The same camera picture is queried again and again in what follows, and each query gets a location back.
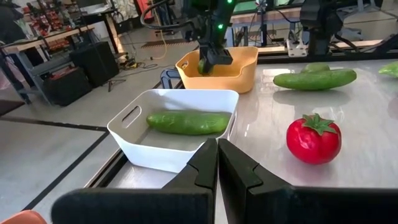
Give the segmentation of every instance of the green cucumber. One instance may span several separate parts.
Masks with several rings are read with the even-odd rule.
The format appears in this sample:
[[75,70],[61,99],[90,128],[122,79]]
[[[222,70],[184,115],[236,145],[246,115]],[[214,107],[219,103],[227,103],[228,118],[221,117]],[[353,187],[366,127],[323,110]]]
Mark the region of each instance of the green cucumber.
[[347,85],[356,79],[352,69],[321,72],[285,73],[274,77],[274,84],[293,90],[328,90]]
[[390,75],[392,77],[398,77],[398,62],[392,62],[388,65],[383,66],[379,70],[380,74]]
[[213,72],[213,69],[214,69],[214,67],[211,67],[210,71],[206,73],[204,68],[205,68],[205,59],[202,58],[202,59],[200,59],[200,61],[198,63],[198,73],[200,75],[211,75],[211,73]]
[[327,63],[323,62],[313,62],[306,65],[301,72],[320,72],[329,71],[330,67]]
[[147,124],[170,134],[201,135],[223,132],[230,115],[201,111],[161,111],[147,117]]

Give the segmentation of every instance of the bin handle hole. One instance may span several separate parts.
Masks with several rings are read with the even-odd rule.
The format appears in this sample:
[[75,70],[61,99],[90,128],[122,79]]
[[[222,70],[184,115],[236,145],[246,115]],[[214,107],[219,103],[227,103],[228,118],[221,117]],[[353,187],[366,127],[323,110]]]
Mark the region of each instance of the bin handle hole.
[[188,61],[182,63],[181,68],[185,69],[188,66]]
[[122,127],[128,128],[131,123],[133,123],[138,116],[141,114],[141,107],[135,106],[123,119],[122,119]]

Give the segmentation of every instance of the floor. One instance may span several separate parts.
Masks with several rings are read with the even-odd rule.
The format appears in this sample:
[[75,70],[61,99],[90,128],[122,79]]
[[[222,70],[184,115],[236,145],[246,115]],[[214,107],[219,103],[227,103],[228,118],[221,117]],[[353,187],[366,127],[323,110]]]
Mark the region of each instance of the floor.
[[[386,0],[383,9],[398,14],[393,1]],[[365,39],[382,39],[397,30],[396,20],[380,12],[353,16],[346,23],[347,27],[362,29]],[[287,25],[275,25],[274,29],[276,37],[284,37]],[[153,88],[164,68],[173,67],[196,46],[169,47],[163,59],[151,61],[147,58],[162,56],[164,48],[143,50],[141,46],[154,40],[159,38],[148,29],[134,30],[119,38],[120,50],[134,54],[134,43],[137,61],[158,66],[121,72],[117,77],[124,77],[126,82],[116,85],[111,92],[106,86],[96,88],[64,108],[33,98],[31,105],[21,106],[0,118],[0,169],[6,170],[0,174],[0,220],[24,208],[32,208],[50,221],[53,201],[65,192],[83,187],[118,149],[113,138],[102,131],[106,124],[140,93]],[[1,90],[0,98],[19,100],[13,89]],[[46,121],[63,124],[54,126]]]

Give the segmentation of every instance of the black speaker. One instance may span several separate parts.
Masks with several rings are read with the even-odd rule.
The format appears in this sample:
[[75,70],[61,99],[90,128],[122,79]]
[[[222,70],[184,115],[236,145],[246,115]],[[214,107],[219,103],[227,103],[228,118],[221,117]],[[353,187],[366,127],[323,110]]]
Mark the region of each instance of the black speaker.
[[92,89],[81,68],[73,68],[44,80],[44,91],[55,105],[67,106]]
[[103,85],[119,73],[108,42],[98,42],[70,53],[72,62],[84,69],[93,87]]

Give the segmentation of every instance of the red tomato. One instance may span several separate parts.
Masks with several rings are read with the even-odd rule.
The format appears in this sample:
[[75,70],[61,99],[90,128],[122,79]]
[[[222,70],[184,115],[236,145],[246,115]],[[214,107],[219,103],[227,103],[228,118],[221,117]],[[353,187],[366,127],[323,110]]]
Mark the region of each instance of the red tomato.
[[308,164],[332,161],[341,148],[341,132],[331,120],[319,114],[303,115],[290,124],[286,134],[287,147],[292,154]]

